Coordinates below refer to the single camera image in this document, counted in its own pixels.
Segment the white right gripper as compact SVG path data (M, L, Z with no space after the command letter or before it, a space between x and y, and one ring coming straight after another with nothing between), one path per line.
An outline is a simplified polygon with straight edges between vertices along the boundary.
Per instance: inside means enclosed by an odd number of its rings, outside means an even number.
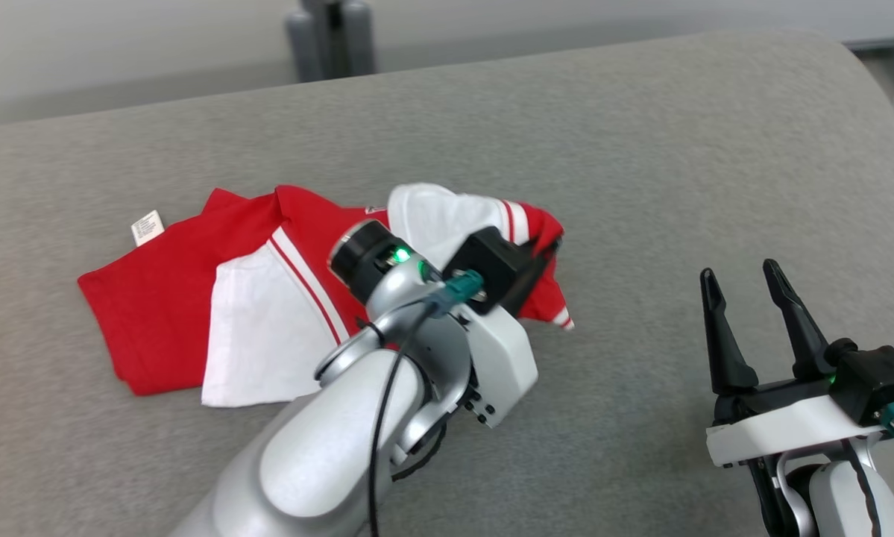
M700 272L711 388L719 395L713 424L706 430L713 464L817 449L841 439L879 438L883 426L856 424L829 397L831 381L822 380L835 373L825 359L828 340L783 269L776 260L765 259L763 273L790 337L795 380L757 387L759 377L744 360L726 318L726 299L718 279L711 268Z

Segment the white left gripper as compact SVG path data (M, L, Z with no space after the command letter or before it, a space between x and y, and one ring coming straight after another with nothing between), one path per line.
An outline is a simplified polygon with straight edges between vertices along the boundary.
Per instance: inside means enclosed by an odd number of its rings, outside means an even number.
M511 246L514 257L526 262L517 270L515 282L503 299L504 309L497 307L478 314L467 305L458 308L458 317L468 321L465 327L476 378L474 391L479 395L473 401L473 410L490 428L497 428L538 381L531 341L514 316L523 312L561 244L562 238L557 237L538 252L537 240Z

